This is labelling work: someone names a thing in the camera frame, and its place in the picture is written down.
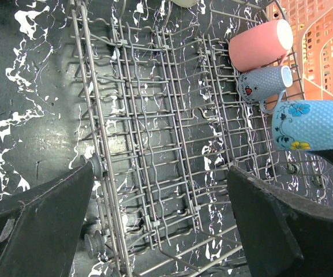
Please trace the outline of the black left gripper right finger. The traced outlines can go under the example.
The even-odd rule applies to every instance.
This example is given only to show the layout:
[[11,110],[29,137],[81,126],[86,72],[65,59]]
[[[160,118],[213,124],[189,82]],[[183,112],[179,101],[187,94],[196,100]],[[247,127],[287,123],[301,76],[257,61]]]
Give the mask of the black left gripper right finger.
[[227,190],[252,276],[333,276],[333,207],[236,166]]

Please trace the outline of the pink mug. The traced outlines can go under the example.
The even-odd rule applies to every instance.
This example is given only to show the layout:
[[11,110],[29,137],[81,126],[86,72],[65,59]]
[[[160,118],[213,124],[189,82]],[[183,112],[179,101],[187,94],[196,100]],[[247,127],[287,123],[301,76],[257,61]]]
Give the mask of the pink mug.
[[272,20],[234,36],[229,43],[229,58],[239,72],[247,72],[279,59],[280,64],[294,43],[290,24]]

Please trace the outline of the teal floral mug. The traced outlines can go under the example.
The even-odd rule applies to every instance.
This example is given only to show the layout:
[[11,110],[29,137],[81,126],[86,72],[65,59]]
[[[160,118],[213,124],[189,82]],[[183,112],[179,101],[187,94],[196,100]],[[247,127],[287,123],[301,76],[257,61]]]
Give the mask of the teal floral mug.
[[272,114],[272,138],[283,150],[333,149],[333,100],[278,103]]

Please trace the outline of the small grey-blue heart mug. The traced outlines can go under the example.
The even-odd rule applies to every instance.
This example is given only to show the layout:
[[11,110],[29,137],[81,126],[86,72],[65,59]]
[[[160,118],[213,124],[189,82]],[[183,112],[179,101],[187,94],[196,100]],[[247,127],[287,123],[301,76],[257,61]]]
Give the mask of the small grey-blue heart mug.
[[291,69],[287,65],[267,66],[245,72],[237,78],[237,90],[247,104],[258,103],[263,113],[271,114],[274,108],[267,109],[265,101],[277,95],[276,106],[293,84]]

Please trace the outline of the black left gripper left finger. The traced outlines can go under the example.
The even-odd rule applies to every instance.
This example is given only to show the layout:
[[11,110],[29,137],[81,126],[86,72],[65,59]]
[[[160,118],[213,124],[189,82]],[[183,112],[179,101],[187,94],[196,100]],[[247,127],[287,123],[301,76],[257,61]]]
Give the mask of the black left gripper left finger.
[[93,187],[84,164],[0,201],[0,276],[69,276]]

